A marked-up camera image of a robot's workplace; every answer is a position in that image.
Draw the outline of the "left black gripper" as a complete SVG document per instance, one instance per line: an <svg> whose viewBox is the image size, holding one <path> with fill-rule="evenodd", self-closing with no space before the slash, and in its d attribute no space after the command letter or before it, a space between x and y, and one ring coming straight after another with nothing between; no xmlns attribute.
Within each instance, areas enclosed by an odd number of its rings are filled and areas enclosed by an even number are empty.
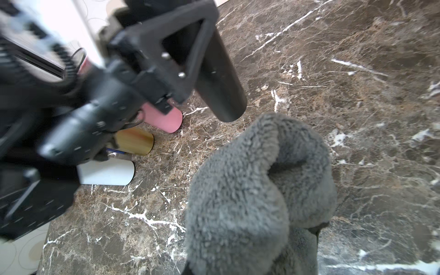
<svg viewBox="0 0 440 275"><path fill-rule="evenodd" d="M43 134L37 153L76 166L92 160L149 102L163 113L169 99L192 94L219 12L213 1L126 1L108 17L106 45L123 61L90 70L84 104Z"/></svg>

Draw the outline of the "black thermos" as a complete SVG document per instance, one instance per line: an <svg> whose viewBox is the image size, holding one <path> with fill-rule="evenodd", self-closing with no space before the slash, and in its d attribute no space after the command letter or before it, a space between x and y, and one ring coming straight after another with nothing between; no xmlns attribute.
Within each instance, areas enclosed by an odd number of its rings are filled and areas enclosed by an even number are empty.
<svg viewBox="0 0 440 275"><path fill-rule="evenodd" d="M200 26L200 22L191 24L163 40L163 47L177 64L186 62ZM233 122L246 111L244 89L218 30L205 51L195 90L220 121Z"/></svg>

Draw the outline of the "grey wiping cloth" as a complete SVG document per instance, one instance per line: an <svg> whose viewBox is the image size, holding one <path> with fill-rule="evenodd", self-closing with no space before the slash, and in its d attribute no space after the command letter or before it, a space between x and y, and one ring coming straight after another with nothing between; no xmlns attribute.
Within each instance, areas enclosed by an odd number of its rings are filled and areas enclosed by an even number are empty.
<svg viewBox="0 0 440 275"><path fill-rule="evenodd" d="M310 126L266 113L190 184L186 275L315 275L337 205L331 158Z"/></svg>

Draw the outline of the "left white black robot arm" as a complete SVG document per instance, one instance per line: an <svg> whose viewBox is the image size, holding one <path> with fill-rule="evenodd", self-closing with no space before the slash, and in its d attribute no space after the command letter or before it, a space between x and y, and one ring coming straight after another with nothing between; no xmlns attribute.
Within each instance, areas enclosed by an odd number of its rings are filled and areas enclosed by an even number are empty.
<svg viewBox="0 0 440 275"><path fill-rule="evenodd" d="M48 82L1 36L1 237L18 239L62 215L80 185L78 165L106 161L118 131L189 98L216 31L213 1L128 1L98 40L102 66L80 71L61 40L11 1L8 28L35 36L64 63Z"/></svg>

